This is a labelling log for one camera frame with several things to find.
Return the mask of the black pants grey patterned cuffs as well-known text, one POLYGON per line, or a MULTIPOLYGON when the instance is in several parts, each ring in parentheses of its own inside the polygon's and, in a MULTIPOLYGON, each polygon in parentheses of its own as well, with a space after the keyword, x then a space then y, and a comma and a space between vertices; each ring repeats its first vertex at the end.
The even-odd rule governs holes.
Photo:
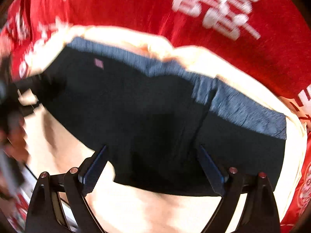
POLYGON ((198 160, 277 185, 285 115, 217 78, 117 47, 75 38, 43 72, 37 97, 92 150, 108 146, 115 182, 163 194, 212 196, 198 160))

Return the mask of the red blanket white characters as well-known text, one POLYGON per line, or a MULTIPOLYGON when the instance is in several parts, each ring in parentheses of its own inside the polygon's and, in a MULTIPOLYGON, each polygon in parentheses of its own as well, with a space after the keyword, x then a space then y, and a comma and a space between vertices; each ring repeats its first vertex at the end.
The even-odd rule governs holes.
POLYGON ((202 15, 174 12, 172 0, 14 0, 1 21, 1 37, 15 51, 5 75, 23 75, 26 55, 34 51, 36 41, 50 37, 56 18, 76 25, 120 26, 163 36, 175 47, 208 48, 263 83, 309 124, 310 23, 303 18, 303 8, 294 0, 257 0, 251 8, 249 23, 260 38, 241 29, 234 41, 207 29, 202 15))

